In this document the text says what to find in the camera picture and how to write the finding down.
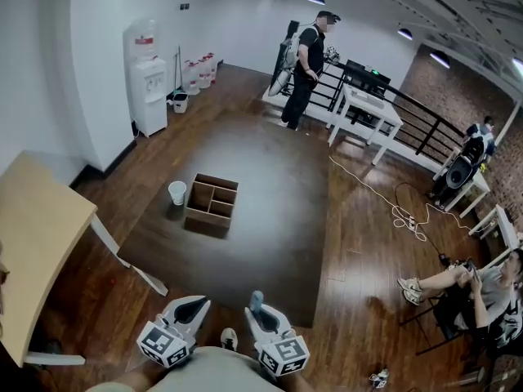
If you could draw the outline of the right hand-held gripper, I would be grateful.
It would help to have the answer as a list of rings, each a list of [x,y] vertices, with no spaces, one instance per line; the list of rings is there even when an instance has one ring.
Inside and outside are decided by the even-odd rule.
[[[277,309],[263,305],[263,331],[259,324],[259,312],[244,308],[250,332],[255,341],[265,339],[265,332],[282,334],[292,327],[287,317]],[[307,346],[303,336],[282,336],[261,345],[258,361],[274,377],[300,372],[307,364]]]

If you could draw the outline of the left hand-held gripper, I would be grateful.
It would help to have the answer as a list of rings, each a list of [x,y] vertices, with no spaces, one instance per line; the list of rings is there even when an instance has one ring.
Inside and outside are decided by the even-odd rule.
[[[143,355],[164,368],[190,356],[211,301],[206,296],[185,296],[171,301],[153,322],[148,321],[136,343]],[[175,319],[189,319],[184,325]]]

